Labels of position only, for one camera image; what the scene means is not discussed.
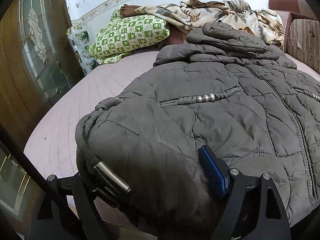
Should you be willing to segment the grey-brown quilted hooded jacket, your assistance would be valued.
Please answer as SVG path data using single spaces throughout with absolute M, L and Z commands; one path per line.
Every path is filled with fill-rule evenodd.
M 103 184 L 94 169 L 105 164 L 132 189 L 120 210 L 164 239 L 208 239 L 218 221 L 203 145 L 246 175 L 269 173 L 290 225 L 319 206 L 319 81 L 222 22 L 162 48 L 149 71 L 78 122 L 75 140 L 84 181 Z

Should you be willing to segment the wooden stained-glass door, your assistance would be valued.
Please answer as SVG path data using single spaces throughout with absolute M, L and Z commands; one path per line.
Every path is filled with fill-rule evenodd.
M 24 149 L 44 115 L 83 77 L 67 38 L 66 0 L 3 0 L 1 129 Z

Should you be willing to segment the pink quilted mattress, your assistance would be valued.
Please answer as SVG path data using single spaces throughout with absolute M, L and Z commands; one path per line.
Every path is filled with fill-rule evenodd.
M 75 140 L 78 122 L 94 111 L 99 102 L 118 96 L 134 79 L 149 71 L 156 55 L 141 53 L 95 68 L 49 110 L 24 148 L 42 176 L 68 177 L 79 172 Z M 98 207 L 104 220 L 136 228 L 121 212 L 104 203 Z

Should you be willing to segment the dark red headboard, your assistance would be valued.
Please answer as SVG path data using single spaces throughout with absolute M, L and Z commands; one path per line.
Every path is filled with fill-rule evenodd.
M 287 52 L 290 26 L 295 19 L 316 20 L 317 18 L 306 0 L 269 0 L 269 9 L 278 13 L 283 22 L 284 42 L 283 52 Z

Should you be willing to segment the dark red bolster pillow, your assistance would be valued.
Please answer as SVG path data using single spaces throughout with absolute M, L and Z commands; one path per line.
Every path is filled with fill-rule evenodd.
M 167 45 L 183 44 L 186 42 L 186 34 L 174 25 L 170 25 L 170 35 L 166 39 Z

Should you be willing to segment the green checkered pillow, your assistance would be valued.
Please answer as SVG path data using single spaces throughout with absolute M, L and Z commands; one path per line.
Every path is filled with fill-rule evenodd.
M 167 22 L 153 15 L 122 18 L 120 10 L 100 29 L 89 46 L 89 55 L 99 64 L 117 63 L 134 50 L 153 46 L 170 35 Z

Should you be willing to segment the beige leaf-print blanket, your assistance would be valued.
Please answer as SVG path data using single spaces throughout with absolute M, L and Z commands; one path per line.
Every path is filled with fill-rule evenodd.
M 123 5 L 122 18 L 153 15 L 176 26 L 184 33 L 202 27 L 205 23 L 223 22 L 234 29 L 252 34 L 268 45 L 281 47 L 284 43 L 284 27 L 281 17 L 270 9 L 253 10 L 244 0 L 210 1 L 187 0 L 179 5 Z

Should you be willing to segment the floral fabric by door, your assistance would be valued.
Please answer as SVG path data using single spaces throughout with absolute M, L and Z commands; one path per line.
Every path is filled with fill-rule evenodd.
M 88 75 L 98 64 L 89 52 L 89 34 L 87 25 L 78 23 L 66 31 L 68 40 L 85 75 Z

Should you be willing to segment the striped floral sofa cushion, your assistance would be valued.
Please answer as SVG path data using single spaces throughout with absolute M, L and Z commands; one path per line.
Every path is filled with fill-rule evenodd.
M 289 55 L 319 73 L 319 22 L 295 19 L 289 30 Z

